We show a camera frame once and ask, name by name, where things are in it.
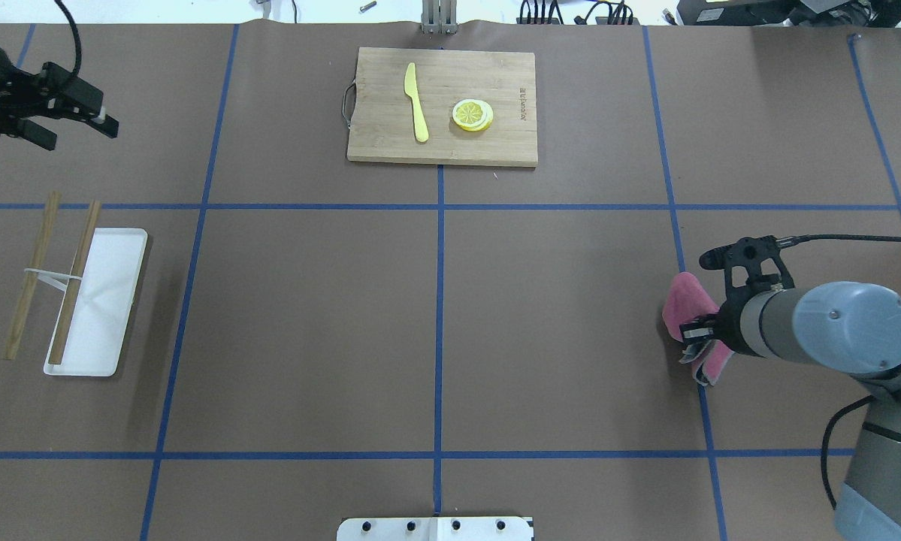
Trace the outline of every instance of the white bracket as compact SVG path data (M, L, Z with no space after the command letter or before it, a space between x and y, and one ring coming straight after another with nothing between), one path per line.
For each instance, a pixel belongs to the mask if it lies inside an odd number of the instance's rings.
M533 541L529 517L347 519L337 541Z
M457 34L457 0L423 0L424 34Z
M51 270L41 270L41 268L23 268L24 273L35 273L37 280L51 285L59 291L66 292L66 284L69 280L82 280L80 277L73 277L72 274L53 273Z

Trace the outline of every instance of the knife handle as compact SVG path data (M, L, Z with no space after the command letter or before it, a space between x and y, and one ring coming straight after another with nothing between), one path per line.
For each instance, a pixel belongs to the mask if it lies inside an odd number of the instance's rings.
M420 98L411 97L413 102L413 137L419 143L427 143L430 138L430 131L427 130L427 121L423 119L423 107L420 107Z

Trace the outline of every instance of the white label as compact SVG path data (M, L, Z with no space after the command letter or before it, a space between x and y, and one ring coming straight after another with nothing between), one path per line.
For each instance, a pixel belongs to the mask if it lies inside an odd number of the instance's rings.
M701 11L701 13L697 15L697 22L707 22L709 20L719 20L719 18L721 18L722 13L724 13L724 8L714 8L711 10Z

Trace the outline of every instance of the gray robot arm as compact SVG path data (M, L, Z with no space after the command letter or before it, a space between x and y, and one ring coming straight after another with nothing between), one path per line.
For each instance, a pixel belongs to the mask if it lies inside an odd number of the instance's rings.
M718 314L682 325L685 342L719 339L735 352L818 364L853 377L874 400L839 491L835 527L848 541L901 541L901 297L856 282L794 288L780 258L790 237L745 237L700 257L723 270ZM764 274L772 260L779 274ZM748 282L732 284L733 267Z

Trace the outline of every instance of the white floor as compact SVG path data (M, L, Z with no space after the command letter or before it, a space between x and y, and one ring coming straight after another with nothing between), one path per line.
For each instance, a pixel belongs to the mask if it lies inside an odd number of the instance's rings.
M360 13L369 0L296 0L301 23L360 23L420 20L420 0L377 0L377 5ZM587 0L561 0L564 21L590 9ZM677 0L633 0L629 4L642 24L667 24L664 9L676 14ZM291 0L66 0L79 23L234 23L269 18L293 22ZM515 22L520 0L458 0L459 22L491 20ZM0 22L64 22L51 0L0 0Z

